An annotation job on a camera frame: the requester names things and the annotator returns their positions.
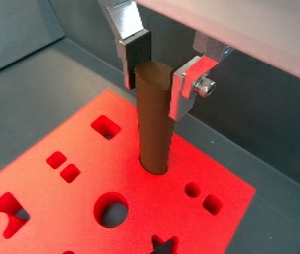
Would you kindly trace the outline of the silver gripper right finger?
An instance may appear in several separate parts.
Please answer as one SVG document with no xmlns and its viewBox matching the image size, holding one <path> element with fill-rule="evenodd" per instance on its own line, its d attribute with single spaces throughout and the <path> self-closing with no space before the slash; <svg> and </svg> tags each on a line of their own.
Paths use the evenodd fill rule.
<svg viewBox="0 0 300 254">
<path fill-rule="evenodd" d="M 193 49 L 199 52 L 173 73 L 169 117 L 179 121 L 195 106 L 196 97 L 207 98 L 216 88 L 211 70 L 231 55 L 234 47 L 196 32 Z"/>
</svg>

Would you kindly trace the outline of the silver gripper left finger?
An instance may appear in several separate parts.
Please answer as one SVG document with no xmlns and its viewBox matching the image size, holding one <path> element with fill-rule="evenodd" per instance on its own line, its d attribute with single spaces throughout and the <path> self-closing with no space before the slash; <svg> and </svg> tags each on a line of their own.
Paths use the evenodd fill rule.
<svg viewBox="0 0 300 254">
<path fill-rule="evenodd" d="M 133 0 L 98 0 L 116 37 L 122 60 L 125 85 L 136 88 L 136 67 L 152 60 L 152 32 L 144 27 L 138 5 Z"/>
</svg>

